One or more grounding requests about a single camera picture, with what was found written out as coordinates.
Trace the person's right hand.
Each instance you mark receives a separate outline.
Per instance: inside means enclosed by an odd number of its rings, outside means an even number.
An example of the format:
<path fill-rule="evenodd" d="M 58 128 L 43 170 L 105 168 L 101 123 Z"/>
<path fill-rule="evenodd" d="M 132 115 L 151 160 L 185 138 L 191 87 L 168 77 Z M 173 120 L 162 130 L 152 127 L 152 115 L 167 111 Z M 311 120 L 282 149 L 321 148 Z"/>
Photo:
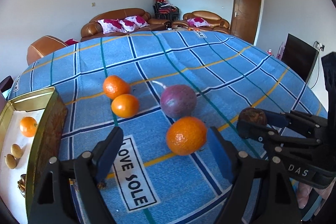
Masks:
<path fill-rule="evenodd" d="M 335 190 L 334 188 L 335 178 L 332 183 L 325 189 L 317 189 L 304 184 L 298 183 L 297 188 L 297 202 L 298 207 L 301 209 L 302 221 L 304 223 L 335 223 Z M 314 209 L 313 205 L 317 203 L 310 203 L 307 209 L 305 208 L 309 203 L 310 192 L 316 192 L 322 198 L 318 207 L 312 213 Z"/>

